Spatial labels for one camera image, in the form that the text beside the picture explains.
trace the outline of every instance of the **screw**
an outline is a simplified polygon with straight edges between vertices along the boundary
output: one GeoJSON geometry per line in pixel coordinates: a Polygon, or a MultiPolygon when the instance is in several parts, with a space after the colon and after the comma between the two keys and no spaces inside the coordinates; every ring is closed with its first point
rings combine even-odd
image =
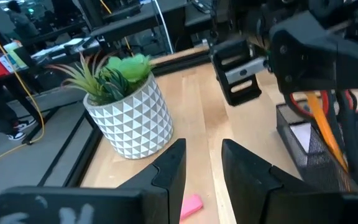
{"type": "Polygon", "coordinates": [[[283,45],[280,47],[280,53],[285,54],[287,52],[287,46],[283,45]]]}
{"type": "Polygon", "coordinates": [[[286,81],[286,82],[292,82],[292,77],[291,77],[290,75],[287,75],[287,76],[285,77],[285,81],[286,81]]]}

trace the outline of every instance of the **white geometric planter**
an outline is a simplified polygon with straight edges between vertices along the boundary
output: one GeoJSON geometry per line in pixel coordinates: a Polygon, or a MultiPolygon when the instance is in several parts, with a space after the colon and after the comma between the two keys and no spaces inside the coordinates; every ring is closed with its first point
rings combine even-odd
{"type": "Polygon", "coordinates": [[[161,150],[172,137],[173,126],[154,75],[136,92],[103,106],[83,103],[114,149],[128,159],[141,159],[161,150]]]}

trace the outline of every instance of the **air plant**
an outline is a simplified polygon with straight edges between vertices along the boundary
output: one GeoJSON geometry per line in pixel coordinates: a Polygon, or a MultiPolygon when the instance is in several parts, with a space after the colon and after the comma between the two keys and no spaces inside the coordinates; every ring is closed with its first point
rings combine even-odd
{"type": "Polygon", "coordinates": [[[92,105],[100,106],[122,100],[146,81],[152,65],[149,57],[138,54],[135,57],[120,59],[107,55],[96,61],[99,53],[93,57],[80,55],[80,64],[73,67],[69,65],[48,65],[65,72],[70,76],[65,82],[69,88],[77,88],[89,93],[92,105]]]}

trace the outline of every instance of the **white cable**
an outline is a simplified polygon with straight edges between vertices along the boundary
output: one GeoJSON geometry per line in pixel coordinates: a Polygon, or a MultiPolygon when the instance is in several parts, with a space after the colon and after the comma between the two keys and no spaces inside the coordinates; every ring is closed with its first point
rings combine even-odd
{"type": "Polygon", "coordinates": [[[167,39],[168,39],[167,41],[168,41],[169,49],[171,50],[171,54],[173,54],[173,48],[172,48],[172,44],[171,44],[171,37],[170,37],[169,34],[168,34],[167,25],[165,25],[165,19],[164,19],[164,17],[162,16],[162,12],[161,12],[161,9],[160,9],[160,5],[158,4],[158,1],[157,1],[157,0],[153,0],[153,2],[155,2],[155,5],[156,5],[157,10],[158,10],[158,13],[160,14],[161,21],[162,21],[162,25],[164,26],[165,34],[167,35],[167,39]]]}

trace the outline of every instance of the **yellow cable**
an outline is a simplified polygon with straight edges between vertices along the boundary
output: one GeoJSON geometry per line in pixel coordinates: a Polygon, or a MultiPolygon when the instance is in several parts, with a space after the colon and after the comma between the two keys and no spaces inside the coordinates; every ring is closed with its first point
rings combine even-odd
{"type": "MultiPolygon", "coordinates": [[[[103,0],[100,0],[100,3],[104,6],[104,8],[108,11],[109,14],[111,14],[111,10],[107,7],[106,3],[104,3],[103,0]]],[[[134,56],[134,53],[131,50],[131,47],[129,46],[127,37],[124,37],[125,43],[127,44],[127,48],[129,50],[129,52],[131,53],[132,57],[134,56]]]]}
{"type": "Polygon", "coordinates": [[[343,169],[347,172],[347,165],[343,158],[342,152],[338,146],[338,143],[335,140],[333,131],[329,127],[327,117],[324,114],[323,109],[321,109],[320,107],[320,103],[316,94],[314,92],[306,92],[305,94],[308,98],[309,107],[313,113],[313,116],[317,122],[318,128],[320,129],[325,142],[331,150],[331,153],[334,155],[334,157],[337,159],[343,169]]]}
{"type": "MultiPolygon", "coordinates": [[[[8,58],[8,57],[7,57],[7,52],[5,51],[4,47],[2,47],[1,43],[0,43],[0,49],[1,49],[1,51],[3,52],[4,56],[5,56],[6,58],[8,58]]],[[[11,61],[9,60],[9,58],[8,58],[7,61],[8,61],[8,63],[9,63],[9,65],[10,65],[12,68],[14,68],[14,66],[13,66],[13,64],[11,63],[11,61]]],[[[35,106],[35,109],[37,110],[37,112],[38,112],[38,114],[39,114],[39,116],[40,116],[41,127],[42,127],[42,133],[41,133],[41,135],[40,135],[37,139],[35,139],[35,140],[33,140],[33,141],[30,142],[30,143],[35,143],[35,142],[39,141],[40,139],[42,139],[42,137],[44,136],[44,133],[45,133],[44,117],[42,116],[42,113],[41,113],[41,111],[40,111],[40,109],[39,109],[39,107],[38,107],[37,102],[34,100],[34,98],[32,97],[32,95],[31,95],[31,93],[30,93],[30,91],[27,89],[27,87],[25,86],[25,84],[24,84],[24,82],[22,81],[21,77],[19,76],[19,74],[18,74],[15,70],[14,70],[14,74],[15,74],[16,78],[18,79],[19,83],[22,85],[24,91],[25,91],[25,92],[27,93],[27,95],[30,97],[31,101],[33,102],[33,104],[34,104],[34,106],[35,106]]],[[[11,150],[9,150],[9,151],[7,151],[7,152],[1,154],[1,155],[0,155],[0,158],[2,158],[2,157],[4,157],[4,156],[6,156],[6,155],[8,155],[8,154],[10,154],[10,153],[12,153],[12,152],[18,150],[18,149],[20,149],[21,147],[23,147],[23,146],[25,146],[25,145],[26,145],[26,144],[21,144],[20,146],[17,146],[17,147],[15,147],[15,148],[13,148],[13,149],[11,149],[11,150]]]]}

